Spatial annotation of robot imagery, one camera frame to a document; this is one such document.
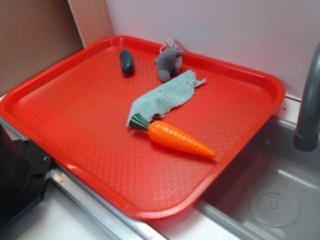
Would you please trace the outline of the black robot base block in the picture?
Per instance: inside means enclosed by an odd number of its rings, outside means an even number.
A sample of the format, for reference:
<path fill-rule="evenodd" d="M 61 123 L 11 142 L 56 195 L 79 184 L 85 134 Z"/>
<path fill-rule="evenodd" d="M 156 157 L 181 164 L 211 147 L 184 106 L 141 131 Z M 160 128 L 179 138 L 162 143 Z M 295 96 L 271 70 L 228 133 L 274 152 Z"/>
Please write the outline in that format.
<path fill-rule="evenodd" d="M 13 140 L 0 127 L 0 230 L 39 204 L 53 159 L 32 140 Z"/>

